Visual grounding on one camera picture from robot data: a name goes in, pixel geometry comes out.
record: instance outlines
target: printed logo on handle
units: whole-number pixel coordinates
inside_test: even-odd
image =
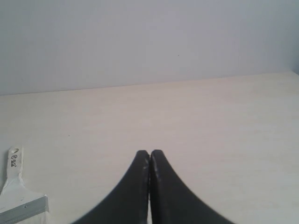
[[[16,164],[16,158],[18,158],[17,155],[13,155],[11,157],[11,167],[17,167],[17,164]]]

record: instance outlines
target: light wood tabletop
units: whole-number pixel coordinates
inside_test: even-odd
[[[299,76],[292,72],[0,97],[6,152],[55,224],[99,203],[137,150],[162,149],[185,184],[236,224],[299,223]]]

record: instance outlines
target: white table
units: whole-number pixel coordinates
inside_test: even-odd
[[[299,76],[263,74],[0,97],[0,186],[10,146],[23,179],[70,223],[162,149],[204,202],[237,224],[299,223]]]

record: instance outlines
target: gray wall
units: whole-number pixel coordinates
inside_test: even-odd
[[[2,0],[0,94],[293,70],[298,0]]]

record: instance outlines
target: hole in handle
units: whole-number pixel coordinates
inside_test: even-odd
[[[19,151],[18,148],[14,148],[13,150],[11,150],[11,153],[17,153]]]

